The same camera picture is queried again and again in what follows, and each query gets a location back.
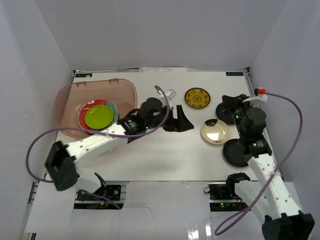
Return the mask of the yellow patterned plate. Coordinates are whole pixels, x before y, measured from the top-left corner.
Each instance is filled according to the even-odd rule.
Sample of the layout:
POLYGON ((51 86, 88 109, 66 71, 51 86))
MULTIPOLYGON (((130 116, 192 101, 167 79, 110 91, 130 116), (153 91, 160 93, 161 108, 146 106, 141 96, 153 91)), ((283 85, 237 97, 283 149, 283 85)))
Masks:
POLYGON ((205 89, 193 87, 185 92, 184 100, 193 109, 203 109, 210 104, 211 96, 205 89))

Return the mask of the cream and black plate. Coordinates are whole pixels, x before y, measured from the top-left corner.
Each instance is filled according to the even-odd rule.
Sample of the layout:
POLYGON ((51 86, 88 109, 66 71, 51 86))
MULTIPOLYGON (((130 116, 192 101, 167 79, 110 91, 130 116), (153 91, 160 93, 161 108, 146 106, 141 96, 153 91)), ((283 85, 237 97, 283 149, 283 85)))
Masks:
POLYGON ((201 136, 205 141, 213 145, 221 145, 230 139, 228 125, 220 119, 208 119, 200 128, 201 136))

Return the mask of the lime green plate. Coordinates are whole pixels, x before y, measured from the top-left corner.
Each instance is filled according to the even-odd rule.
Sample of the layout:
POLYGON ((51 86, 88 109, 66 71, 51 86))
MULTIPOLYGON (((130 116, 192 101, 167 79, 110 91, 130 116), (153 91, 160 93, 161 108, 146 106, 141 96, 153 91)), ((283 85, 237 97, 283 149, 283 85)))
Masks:
POLYGON ((113 120, 113 110, 103 104, 91 107, 84 116, 86 125, 94 130, 106 128, 113 120))

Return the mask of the red plate with teal flower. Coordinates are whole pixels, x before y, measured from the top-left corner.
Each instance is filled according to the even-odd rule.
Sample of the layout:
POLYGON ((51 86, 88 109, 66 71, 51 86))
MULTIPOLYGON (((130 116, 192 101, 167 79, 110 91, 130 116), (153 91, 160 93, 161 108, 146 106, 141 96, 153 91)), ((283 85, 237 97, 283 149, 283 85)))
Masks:
POLYGON ((107 105, 108 107, 110 107, 113 111, 113 120, 112 122, 107 126, 107 127, 110 127, 112 124, 114 124, 118 118, 118 114, 119 114, 119 110, 117 108, 117 106, 110 100, 108 99, 94 99, 92 101, 89 101, 87 102, 82 108, 81 110, 79 111, 79 114, 78 114, 78 124, 79 126, 82 128, 82 129, 85 129, 85 130, 96 130, 96 131, 102 131, 104 129, 106 129, 107 127, 105 128, 102 128, 102 129, 92 129, 90 127, 87 126, 87 124, 85 123, 85 114, 87 113, 87 111, 96 106, 96 105, 107 105))

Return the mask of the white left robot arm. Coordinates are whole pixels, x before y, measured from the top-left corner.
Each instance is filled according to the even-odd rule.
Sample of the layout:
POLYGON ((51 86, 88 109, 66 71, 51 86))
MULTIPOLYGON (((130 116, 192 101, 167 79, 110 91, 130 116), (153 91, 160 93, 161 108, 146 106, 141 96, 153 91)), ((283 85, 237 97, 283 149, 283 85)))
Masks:
POLYGON ((177 105, 176 112, 177 117, 174 117, 169 104, 151 97, 140 108, 131 110, 125 117, 98 134, 67 144, 62 141, 55 142, 45 161, 45 168, 56 190, 62 192, 76 187, 88 192, 96 200, 103 198, 106 193, 105 180, 97 172, 84 172, 82 165, 158 128, 178 133, 192 130, 194 125, 185 116, 181 105, 177 105))

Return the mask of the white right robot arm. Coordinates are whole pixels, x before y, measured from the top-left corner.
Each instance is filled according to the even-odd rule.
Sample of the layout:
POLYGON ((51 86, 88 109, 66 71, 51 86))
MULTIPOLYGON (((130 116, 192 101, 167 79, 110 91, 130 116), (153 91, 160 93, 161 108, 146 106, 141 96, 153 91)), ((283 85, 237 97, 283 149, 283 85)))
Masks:
POLYGON ((227 177, 226 195, 233 200, 241 198, 247 204, 230 226, 252 211, 260 221, 264 239, 307 240, 315 220, 310 213, 303 213, 287 190, 279 172, 281 164, 275 164, 271 147, 263 135, 267 115, 255 105, 267 99, 268 94, 261 92, 254 97, 222 96, 223 111, 233 118, 239 134, 238 139, 226 142, 223 156, 234 167, 250 167, 261 186, 257 191, 243 172, 227 177))

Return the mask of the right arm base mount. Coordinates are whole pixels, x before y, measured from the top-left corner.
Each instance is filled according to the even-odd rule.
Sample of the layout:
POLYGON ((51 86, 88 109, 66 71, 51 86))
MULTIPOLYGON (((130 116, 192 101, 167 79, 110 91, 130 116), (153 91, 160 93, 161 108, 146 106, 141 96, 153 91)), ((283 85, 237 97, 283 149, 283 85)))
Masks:
POLYGON ((210 182, 203 190, 209 197, 210 211, 239 212, 247 208, 247 204, 237 195, 232 195, 225 182, 210 182))

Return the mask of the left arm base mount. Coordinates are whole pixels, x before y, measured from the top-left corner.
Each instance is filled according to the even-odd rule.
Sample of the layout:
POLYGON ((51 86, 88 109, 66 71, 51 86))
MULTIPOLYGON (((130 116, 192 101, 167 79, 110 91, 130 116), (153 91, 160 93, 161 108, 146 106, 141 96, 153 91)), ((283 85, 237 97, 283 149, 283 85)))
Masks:
POLYGON ((120 184, 101 186, 92 194, 81 190, 76 193, 74 209, 76 210, 121 210, 126 198, 126 190, 120 184))

